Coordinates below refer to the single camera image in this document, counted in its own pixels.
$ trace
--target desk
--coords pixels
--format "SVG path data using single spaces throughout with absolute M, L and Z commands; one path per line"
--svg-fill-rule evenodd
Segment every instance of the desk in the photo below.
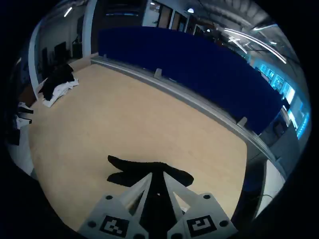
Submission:
M 51 206 L 78 230 L 95 204 L 126 188 L 107 177 L 120 159 L 161 161 L 194 177 L 189 187 L 211 192 L 229 217 L 237 205 L 246 168 L 246 144 L 178 99 L 108 68 L 74 73 L 79 86 L 51 108 L 39 98 L 32 108 L 30 150 Z

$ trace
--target black cloth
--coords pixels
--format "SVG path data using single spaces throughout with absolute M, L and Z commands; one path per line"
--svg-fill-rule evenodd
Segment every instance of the black cloth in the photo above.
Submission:
M 68 64 L 57 68 L 51 76 L 44 82 L 39 93 L 43 93 L 46 100 L 51 100 L 54 88 L 66 82 L 74 81 L 73 69 Z
M 150 172 L 153 173 L 151 185 L 144 204 L 140 225 L 149 233 L 149 238 L 166 238 L 167 232 L 176 224 L 173 206 L 169 198 L 163 172 L 175 180 L 189 186 L 194 178 L 187 172 L 173 168 L 165 163 L 138 163 L 108 156 L 108 161 L 123 172 L 111 174 L 109 182 L 131 187 Z

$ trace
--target ceiling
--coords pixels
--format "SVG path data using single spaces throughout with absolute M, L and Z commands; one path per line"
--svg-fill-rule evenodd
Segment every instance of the ceiling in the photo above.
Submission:
M 259 31 L 253 30 L 255 27 L 275 23 L 254 1 L 186 0 L 186 6 L 187 8 L 194 9 L 194 16 L 197 18 L 198 22 L 202 23 L 206 28 L 214 29 L 216 26 L 227 27 L 251 35 L 269 45 L 271 41 L 276 42 L 276 46 L 270 46 L 285 56 L 288 61 L 295 64 L 299 63 L 295 51 L 278 26 Z M 250 42 L 243 37 L 238 37 L 237 35 L 233 36 L 235 38 L 240 38 L 239 43 L 242 46 Z M 254 54 L 258 54 L 260 57 L 268 56 L 273 58 L 274 61 L 279 61 L 279 59 L 269 51 L 254 42 L 250 42 L 245 46 L 245 49 L 254 52 Z
M 63 18 L 66 11 L 72 7 L 78 7 L 85 5 L 88 0 L 62 0 L 60 1 L 46 16 L 45 16 L 45 23 L 42 24 L 42 27 L 45 25 L 50 24 L 51 22 L 55 21 L 58 18 Z

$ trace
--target blue room divider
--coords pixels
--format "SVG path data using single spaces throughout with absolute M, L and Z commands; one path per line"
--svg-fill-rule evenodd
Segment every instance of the blue room divider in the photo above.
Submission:
M 157 27 L 102 30 L 98 53 L 171 78 L 227 111 L 260 134 L 283 103 L 241 56 L 204 38 Z

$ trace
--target white cloth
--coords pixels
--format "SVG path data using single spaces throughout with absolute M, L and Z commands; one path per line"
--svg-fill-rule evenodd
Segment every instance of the white cloth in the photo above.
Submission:
M 79 85 L 78 79 L 74 79 L 74 81 L 70 81 L 70 82 L 66 82 L 61 85 L 58 85 L 57 87 L 54 88 L 51 100 L 48 101 L 46 99 L 43 99 L 42 103 L 45 106 L 50 108 L 59 97 L 66 95 L 69 89 L 73 89 L 73 86 L 77 86 L 77 85 Z

